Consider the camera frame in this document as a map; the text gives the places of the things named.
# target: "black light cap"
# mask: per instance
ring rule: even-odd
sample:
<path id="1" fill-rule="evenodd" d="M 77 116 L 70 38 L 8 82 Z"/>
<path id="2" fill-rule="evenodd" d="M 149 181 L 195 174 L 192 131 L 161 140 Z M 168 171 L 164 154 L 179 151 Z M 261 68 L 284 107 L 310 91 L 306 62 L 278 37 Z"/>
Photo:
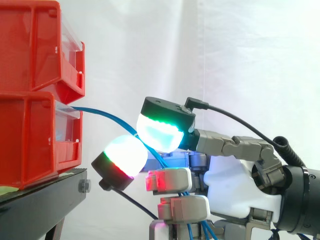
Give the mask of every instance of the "black light cap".
<path id="1" fill-rule="evenodd" d="M 180 131 L 187 132 L 195 121 L 196 115 L 184 111 L 177 103 L 147 96 L 141 114 L 154 121 L 175 125 Z"/>
<path id="2" fill-rule="evenodd" d="M 103 190 L 110 191 L 112 188 L 125 190 L 134 180 L 117 167 L 104 152 L 102 152 L 92 163 L 94 170 L 102 177 L 99 185 Z"/>

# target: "coiled black cable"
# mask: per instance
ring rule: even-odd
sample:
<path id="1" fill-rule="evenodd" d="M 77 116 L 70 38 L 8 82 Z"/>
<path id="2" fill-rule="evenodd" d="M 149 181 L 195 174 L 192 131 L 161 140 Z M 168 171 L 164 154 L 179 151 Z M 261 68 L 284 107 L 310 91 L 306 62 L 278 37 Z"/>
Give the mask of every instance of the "coiled black cable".
<path id="1" fill-rule="evenodd" d="M 289 145 L 288 140 L 283 136 L 277 136 L 273 139 L 275 143 L 273 145 L 276 152 L 280 155 L 280 157 L 285 160 L 288 165 L 295 167 L 305 167 L 305 163 L 301 160 L 301 158 L 295 153 L 292 147 Z"/>

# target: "green led light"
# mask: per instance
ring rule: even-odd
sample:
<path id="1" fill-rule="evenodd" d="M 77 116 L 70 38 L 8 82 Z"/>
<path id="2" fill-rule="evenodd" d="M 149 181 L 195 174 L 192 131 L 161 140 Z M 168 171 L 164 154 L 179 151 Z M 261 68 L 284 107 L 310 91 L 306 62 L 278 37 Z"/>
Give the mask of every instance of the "green led light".
<path id="1" fill-rule="evenodd" d="M 145 144 L 164 153 L 176 150 L 184 137 L 184 133 L 176 126 L 152 120 L 142 114 L 139 115 L 136 130 Z"/>
<path id="2" fill-rule="evenodd" d="M 128 176 L 138 175 L 148 159 L 144 144 L 134 136 L 123 135 L 104 149 L 104 154 Z"/>

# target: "screw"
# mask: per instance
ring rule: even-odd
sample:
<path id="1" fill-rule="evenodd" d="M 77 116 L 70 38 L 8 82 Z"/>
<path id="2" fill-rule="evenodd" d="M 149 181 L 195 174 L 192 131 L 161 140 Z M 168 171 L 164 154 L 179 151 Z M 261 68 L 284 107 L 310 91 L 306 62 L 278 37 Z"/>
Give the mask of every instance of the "screw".
<path id="1" fill-rule="evenodd" d="M 79 183 L 79 192 L 85 194 L 85 193 L 90 193 L 90 190 L 91 190 L 91 180 L 82 179 Z"/>

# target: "red plastic bin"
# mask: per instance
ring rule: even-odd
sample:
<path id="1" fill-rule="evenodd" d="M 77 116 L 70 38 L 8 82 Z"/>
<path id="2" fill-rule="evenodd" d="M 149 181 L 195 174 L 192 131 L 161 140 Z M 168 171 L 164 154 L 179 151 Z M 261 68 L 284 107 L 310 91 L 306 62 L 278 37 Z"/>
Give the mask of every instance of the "red plastic bin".
<path id="1" fill-rule="evenodd" d="M 85 95 L 85 45 L 52 0 L 0 0 L 0 90 Z"/>
<path id="2" fill-rule="evenodd" d="M 24 189 L 81 164 L 82 113 L 52 93 L 0 92 L 0 112 L 0 186 Z"/>

